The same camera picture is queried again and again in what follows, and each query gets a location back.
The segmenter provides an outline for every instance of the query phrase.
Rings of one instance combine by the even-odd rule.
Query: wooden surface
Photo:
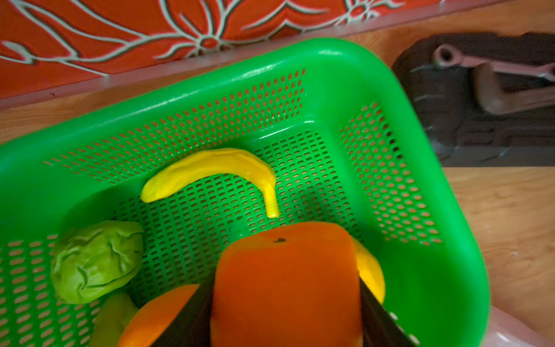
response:
[[[511,1],[346,39],[391,65],[420,38],[464,31],[555,33],[555,1]],[[214,68],[0,112],[0,143]],[[482,249],[493,304],[555,341],[555,168],[445,173]]]

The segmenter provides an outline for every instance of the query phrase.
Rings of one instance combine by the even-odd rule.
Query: orange toy vegetable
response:
[[[177,287],[144,305],[133,316],[118,347],[148,347],[166,330],[193,296],[198,284]]]
[[[362,346],[347,231],[308,222],[233,243],[218,262],[210,328],[212,347]]]

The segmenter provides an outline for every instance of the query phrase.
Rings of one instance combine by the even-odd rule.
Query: plastic bag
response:
[[[555,347],[516,318],[491,307],[490,323],[482,347]]]

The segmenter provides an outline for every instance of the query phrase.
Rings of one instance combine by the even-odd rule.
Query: toy cabbage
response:
[[[143,265],[143,228],[107,220],[78,229],[54,246],[51,281],[67,304],[86,304],[124,286]]]

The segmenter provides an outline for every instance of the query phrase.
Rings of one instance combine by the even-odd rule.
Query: floral pattern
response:
[[[4,0],[0,98],[437,2]]]

